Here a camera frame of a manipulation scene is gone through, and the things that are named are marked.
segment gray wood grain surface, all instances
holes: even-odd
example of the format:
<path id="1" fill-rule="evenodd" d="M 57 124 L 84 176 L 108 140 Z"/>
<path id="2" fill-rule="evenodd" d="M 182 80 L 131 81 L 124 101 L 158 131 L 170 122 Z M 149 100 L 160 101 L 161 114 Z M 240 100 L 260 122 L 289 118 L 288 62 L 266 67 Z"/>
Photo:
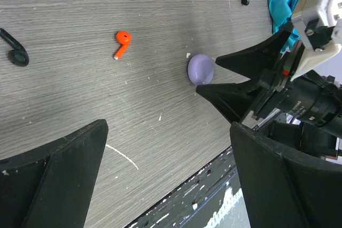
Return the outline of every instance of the gray wood grain surface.
<path id="1" fill-rule="evenodd" d="M 271 35 L 267 0 L 0 0 L 0 159 L 106 119 L 85 227 L 123 227 L 230 145 L 229 124 L 186 74 L 187 53 L 216 58 Z M 114 35 L 132 42 L 120 60 Z M 215 67 L 214 83 L 243 78 Z"/>

